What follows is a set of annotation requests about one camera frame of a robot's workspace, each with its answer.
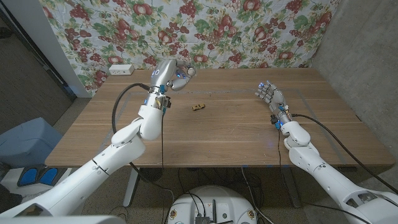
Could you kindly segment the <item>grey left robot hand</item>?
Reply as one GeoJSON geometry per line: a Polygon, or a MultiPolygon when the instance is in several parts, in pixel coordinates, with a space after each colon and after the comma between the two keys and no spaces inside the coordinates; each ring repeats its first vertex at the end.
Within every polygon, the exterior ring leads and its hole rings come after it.
{"type": "Polygon", "coordinates": [[[196,72],[190,62],[175,59],[163,60],[152,72],[150,86],[160,88],[163,85],[165,91],[169,88],[179,91],[196,75],[196,72]]]}

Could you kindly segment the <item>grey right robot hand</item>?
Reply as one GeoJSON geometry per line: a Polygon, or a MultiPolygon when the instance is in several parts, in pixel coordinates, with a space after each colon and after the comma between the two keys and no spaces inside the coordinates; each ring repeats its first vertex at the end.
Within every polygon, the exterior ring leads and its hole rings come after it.
{"type": "Polygon", "coordinates": [[[269,80],[258,85],[255,95],[265,101],[274,114],[285,110],[286,100],[283,93],[269,80]]]}

